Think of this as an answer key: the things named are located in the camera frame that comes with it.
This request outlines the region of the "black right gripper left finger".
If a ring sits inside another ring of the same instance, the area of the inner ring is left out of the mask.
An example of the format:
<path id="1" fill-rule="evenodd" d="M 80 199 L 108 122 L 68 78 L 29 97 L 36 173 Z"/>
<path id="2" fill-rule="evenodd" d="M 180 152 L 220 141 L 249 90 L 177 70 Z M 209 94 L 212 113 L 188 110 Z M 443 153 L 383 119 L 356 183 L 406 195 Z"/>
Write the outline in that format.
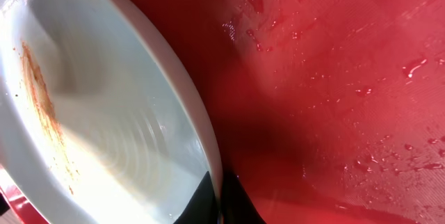
<path id="1" fill-rule="evenodd" d="M 185 210 L 174 224 L 218 224 L 219 210 L 211 176 L 207 172 Z"/>

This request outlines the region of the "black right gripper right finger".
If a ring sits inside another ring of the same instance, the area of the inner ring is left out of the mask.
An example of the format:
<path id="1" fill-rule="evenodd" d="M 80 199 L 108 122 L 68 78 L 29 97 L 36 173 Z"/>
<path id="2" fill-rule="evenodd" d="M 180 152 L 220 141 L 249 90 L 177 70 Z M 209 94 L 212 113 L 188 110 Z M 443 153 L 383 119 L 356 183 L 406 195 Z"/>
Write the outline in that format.
<path id="1" fill-rule="evenodd" d="M 225 224 L 266 224 L 233 172 L 223 174 L 220 203 Z"/>

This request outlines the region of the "white plate with sauce smear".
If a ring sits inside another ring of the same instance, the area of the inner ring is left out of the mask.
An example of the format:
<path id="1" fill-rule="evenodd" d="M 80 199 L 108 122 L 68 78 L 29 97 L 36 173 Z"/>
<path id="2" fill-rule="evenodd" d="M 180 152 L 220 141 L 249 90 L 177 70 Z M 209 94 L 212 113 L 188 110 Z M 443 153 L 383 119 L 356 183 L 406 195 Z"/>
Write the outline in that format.
<path id="1" fill-rule="evenodd" d="M 130 0 L 1 0 L 1 165 L 49 223 L 174 223 L 222 166 L 201 97 Z"/>

